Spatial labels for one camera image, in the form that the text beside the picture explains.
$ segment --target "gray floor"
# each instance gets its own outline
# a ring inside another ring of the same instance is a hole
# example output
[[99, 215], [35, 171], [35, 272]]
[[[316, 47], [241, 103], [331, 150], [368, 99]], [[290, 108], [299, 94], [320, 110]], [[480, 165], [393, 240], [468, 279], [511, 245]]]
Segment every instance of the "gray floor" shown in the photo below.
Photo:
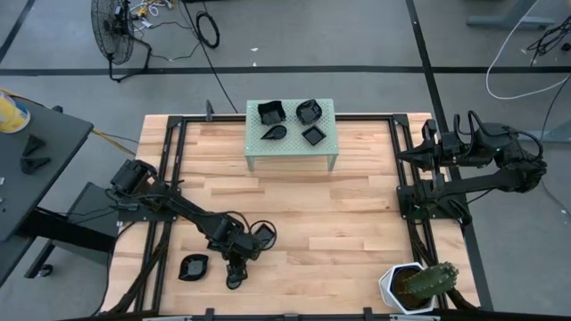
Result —
[[[416, 1], [433, 66], [486, 66], [506, 31], [467, 27], [470, 14], [505, 12], [513, 1]], [[23, 7], [0, 0], [0, 42]], [[221, 45], [211, 51], [215, 66], [398, 65], [419, 66], [420, 59], [401, 0], [232, 0], [208, 4], [220, 27]], [[571, 12], [564, 0], [541, 1], [534, 13], [562, 21]], [[89, 1], [37, 0], [0, 69], [105, 68], [91, 31]], [[195, 12], [201, 6], [191, 5]], [[183, 21], [180, 12], [161, 11], [151, 22]], [[522, 53], [542, 32], [518, 32], [499, 60], [501, 66], [526, 66], [532, 54]], [[176, 26], [145, 32], [157, 54], [188, 54], [195, 40]], [[144, 51], [137, 47], [126, 67], [139, 66]], [[199, 50], [192, 59], [152, 67], [204, 67]], [[537, 65], [571, 65], [568, 54], [553, 52]], [[550, 85], [566, 75], [492, 75], [496, 94], [516, 95]], [[423, 74], [311, 73], [221, 75], [238, 109], [248, 99], [330, 97], [338, 111], [432, 111]], [[484, 75], [436, 75], [447, 119], [477, 111], [485, 120], [539, 129], [554, 91], [516, 101], [497, 101], [485, 91]], [[66, 113], [92, 121], [96, 128], [137, 138], [149, 113], [197, 113], [210, 99], [216, 112], [231, 112], [212, 75], [140, 76], [120, 85], [106, 76], [0, 77], [2, 87], [45, 105], [59, 104]], [[567, 87], [548, 128], [571, 117]], [[567, 182], [571, 174], [564, 145], [546, 145], [551, 191], [571, 207]], [[42, 205], [70, 207], [86, 181], [107, 185], [125, 155], [91, 136], [63, 172]], [[466, 177], [491, 169], [466, 169]], [[538, 187], [528, 194], [492, 192], [471, 205], [476, 236], [494, 307], [571, 316], [571, 218]], [[66, 251], [49, 262], [56, 272], [26, 280], [23, 271], [42, 244], [38, 240], [0, 289], [3, 319], [52, 320], [93, 312], [103, 295], [104, 268]]]

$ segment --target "wooden tabletop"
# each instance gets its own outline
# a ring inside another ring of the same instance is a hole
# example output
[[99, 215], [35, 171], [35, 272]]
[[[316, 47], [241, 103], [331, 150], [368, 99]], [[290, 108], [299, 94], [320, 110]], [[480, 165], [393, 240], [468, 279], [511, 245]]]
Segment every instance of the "wooden tabletop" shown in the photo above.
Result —
[[[429, 113], [410, 113], [414, 144]], [[159, 166], [168, 115], [147, 115], [137, 158]], [[180, 178], [182, 194], [212, 211], [237, 210], [250, 222], [271, 220], [276, 246], [248, 261], [248, 279], [226, 287], [226, 261], [206, 250], [206, 240], [185, 219], [173, 225], [162, 291], [161, 313], [359, 314], [394, 312], [378, 289], [390, 266], [412, 261], [406, 223], [401, 219], [393, 147], [386, 121], [338, 121], [339, 157], [327, 171], [325, 157], [264, 158], [249, 172], [244, 158], [244, 123], [191, 123]], [[399, 130], [401, 148], [404, 139]], [[175, 133], [172, 152], [176, 149]], [[174, 157], [170, 158], [170, 177]], [[440, 261], [459, 269], [457, 289], [478, 304], [464, 239], [453, 220], [432, 220]], [[147, 223], [137, 223], [118, 241], [103, 310], [111, 308], [141, 268]], [[193, 253], [210, 257], [197, 282], [178, 280], [181, 260]], [[145, 307], [150, 308], [154, 276]]]

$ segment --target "black dish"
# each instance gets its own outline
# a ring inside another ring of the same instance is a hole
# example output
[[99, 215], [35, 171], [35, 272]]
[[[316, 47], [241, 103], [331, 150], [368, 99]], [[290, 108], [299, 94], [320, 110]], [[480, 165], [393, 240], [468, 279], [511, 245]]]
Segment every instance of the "black dish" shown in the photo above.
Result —
[[203, 254], [191, 254], [180, 262], [178, 279], [181, 281], [197, 281], [206, 274], [208, 257]]
[[260, 103], [258, 105], [258, 113], [260, 114], [261, 123], [264, 125], [272, 125], [286, 120], [286, 112], [280, 101]]
[[321, 131], [317, 126], [312, 126], [302, 133], [303, 137], [307, 139], [310, 144], [315, 146], [317, 143], [321, 142], [323, 138], [327, 137], [324, 132]]
[[284, 138], [286, 134], [287, 128], [281, 125], [277, 125], [273, 128], [270, 128], [268, 132], [264, 134], [264, 136], [262, 136], [260, 139], [278, 140]]
[[321, 106], [319, 106], [315, 99], [301, 103], [295, 110], [297, 119], [299, 119], [303, 125], [313, 124], [321, 117], [322, 113]]

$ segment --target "mint green stand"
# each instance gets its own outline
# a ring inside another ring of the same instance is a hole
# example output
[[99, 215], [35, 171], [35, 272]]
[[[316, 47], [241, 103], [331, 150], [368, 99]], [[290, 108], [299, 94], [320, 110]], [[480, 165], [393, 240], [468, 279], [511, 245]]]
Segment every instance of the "mint green stand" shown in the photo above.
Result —
[[[318, 121], [311, 125], [302, 125], [295, 115], [295, 109], [307, 99], [282, 100], [285, 111], [285, 120], [266, 126], [261, 124], [258, 104], [268, 103], [264, 101], [248, 101], [246, 104], [246, 142], [244, 155], [248, 162], [248, 169], [253, 171], [256, 157], [269, 156], [327, 156], [327, 169], [333, 170], [337, 155], [339, 155], [339, 143], [337, 141], [337, 128], [335, 126], [335, 109], [333, 99], [316, 99], [323, 110]], [[260, 139], [275, 125], [283, 125], [287, 128], [287, 135], [280, 140]], [[322, 141], [312, 146], [302, 136], [302, 132], [311, 126], [317, 126], [325, 133]]]

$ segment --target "desk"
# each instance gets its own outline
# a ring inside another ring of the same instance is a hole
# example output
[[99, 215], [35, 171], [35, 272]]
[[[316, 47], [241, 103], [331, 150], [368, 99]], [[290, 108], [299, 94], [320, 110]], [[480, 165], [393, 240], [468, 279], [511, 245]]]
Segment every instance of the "desk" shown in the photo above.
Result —
[[[26, 277], [37, 275], [55, 245], [81, 255], [85, 254], [84, 256], [97, 257], [105, 264], [106, 252], [113, 245], [117, 234], [115, 222], [102, 218], [77, 226], [73, 219], [37, 207], [86, 141], [93, 124], [51, 111], [25, 99], [13, 99], [30, 111], [31, 120], [18, 133], [0, 134], [0, 177], [4, 177], [4, 183], [0, 185], [0, 197], [4, 198], [5, 208], [5, 211], [0, 212], [0, 286], [12, 273], [36, 236], [67, 243], [52, 244], [52, 241], [49, 241], [26, 273]], [[46, 142], [46, 146], [35, 151], [30, 157], [51, 158], [48, 164], [32, 175], [26, 175], [20, 170], [20, 157], [29, 135], [40, 137]], [[106, 198], [99, 198], [98, 202], [95, 206], [101, 206], [102, 202], [106, 202]], [[72, 210], [76, 209], [76, 205], [78, 204], [72, 206]], [[97, 249], [98, 253], [80, 249], [72, 244]]]
[[[420, 129], [430, 117], [408, 115], [414, 144], [422, 141]], [[160, 164], [167, 119], [146, 116], [141, 133], [137, 158], [155, 167]], [[203, 315], [207, 308], [215, 308], [217, 315], [361, 314], [363, 307], [374, 313], [394, 312], [381, 300], [378, 278], [390, 266], [413, 259], [395, 192], [399, 179], [389, 124], [343, 120], [337, 121], [337, 131], [339, 157], [332, 172], [324, 169], [319, 157], [263, 158], [250, 172], [242, 121], [193, 122], [186, 127], [182, 194], [206, 210], [238, 210], [251, 222], [269, 219], [276, 224], [278, 239], [271, 251], [248, 261], [248, 279], [231, 291], [220, 254], [206, 250], [206, 240], [192, 223], [177, 220], [170, 234], [161, 315]], [[404, 149], [402, 135], [399, 131]], [[171, 155], [177, 136], [170, 144]], [[166, 177], [173, 164], [171, 156]], [[408, 166], [405, 171], [410, 175]], [[459, 269], [457, 288], [477, 305], [458, 224], [436, 219], [432, 230], [438, 259]], [[147, 224], [138, 223], [119, 239], [103, 310], [117, 303], [138, 274], [146, 231]], [[179, 281], [180, 261], [192, 253], [210, 256], [208, 273], [197, 282]], [[153, 287], [150, 277], [145, 309], [151, 307]]]

